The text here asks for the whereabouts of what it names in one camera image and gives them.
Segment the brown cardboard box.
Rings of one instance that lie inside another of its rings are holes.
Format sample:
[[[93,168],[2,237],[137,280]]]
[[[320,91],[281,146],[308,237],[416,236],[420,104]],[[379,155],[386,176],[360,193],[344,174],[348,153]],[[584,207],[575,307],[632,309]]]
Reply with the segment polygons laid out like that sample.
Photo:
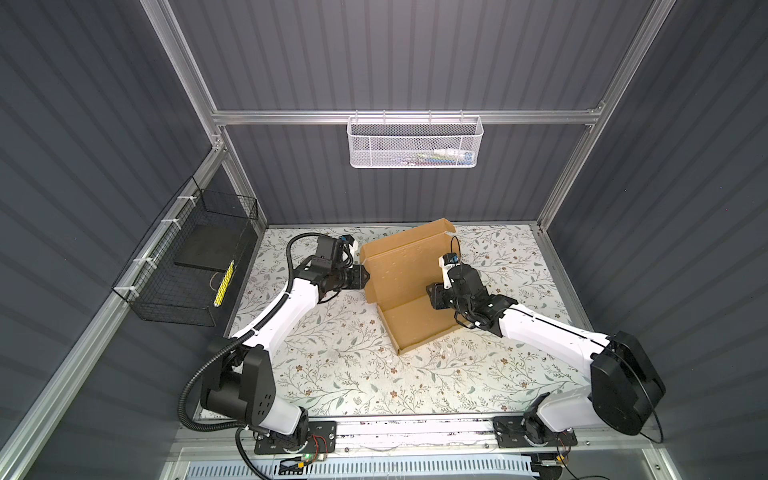
[[[366,301],[377,305],[393,348],[403,355],[456,331],[449,310],[432,307],[427,287],[443,280],[439,258],[456,232],[439,219],[362,246],[360,261],[370,275]]]

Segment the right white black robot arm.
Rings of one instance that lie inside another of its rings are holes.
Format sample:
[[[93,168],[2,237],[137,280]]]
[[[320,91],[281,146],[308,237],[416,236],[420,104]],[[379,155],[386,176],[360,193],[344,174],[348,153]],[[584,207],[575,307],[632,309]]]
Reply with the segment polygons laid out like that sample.
[[[435,310],[450,309],[457,324],[519,341],[574,368],[588,385],[543,393],[524,412],[521,428],[534,446],[545,446],[569,430],[606,425],[628,436],[641,433],[666,387],[636,337],[606,335],[543,316],[517,300],[490,293],[476,269],[457,255],[439,259],[442,279],[427,286]]]

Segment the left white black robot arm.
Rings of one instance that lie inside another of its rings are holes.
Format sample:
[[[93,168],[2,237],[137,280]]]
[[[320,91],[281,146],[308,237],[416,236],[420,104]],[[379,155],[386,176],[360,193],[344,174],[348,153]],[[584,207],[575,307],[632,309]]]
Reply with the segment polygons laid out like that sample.
[[[262,313],[230,337],[233,345],[202,372],[200,405],[237,425],[283,436],[303,434],[306,410],[280,398],[272,360],[299,321],[343,290],[362,290],[370,275],[355,260],[349,234],[309,232],[289,240],[288,279]]]

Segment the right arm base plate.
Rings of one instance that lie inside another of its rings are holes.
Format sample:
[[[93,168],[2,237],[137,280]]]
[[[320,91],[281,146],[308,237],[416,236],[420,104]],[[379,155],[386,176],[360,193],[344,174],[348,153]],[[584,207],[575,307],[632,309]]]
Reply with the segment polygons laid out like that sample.
[[[578,444],[572,429],[553,432],[533,417],[496,416],[492,418],[492,427],[500,448],[574,447]]]

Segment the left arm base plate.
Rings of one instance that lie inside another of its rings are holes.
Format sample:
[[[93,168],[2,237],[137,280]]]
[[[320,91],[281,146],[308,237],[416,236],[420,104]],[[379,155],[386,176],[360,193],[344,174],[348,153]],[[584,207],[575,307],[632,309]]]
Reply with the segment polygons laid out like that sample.
[[[256,455],[279,454],[329,454],[336,450],[338,423],[335,421],[309,420],[300,422],[297,432],[291,435],[270,432],[256,434]]]

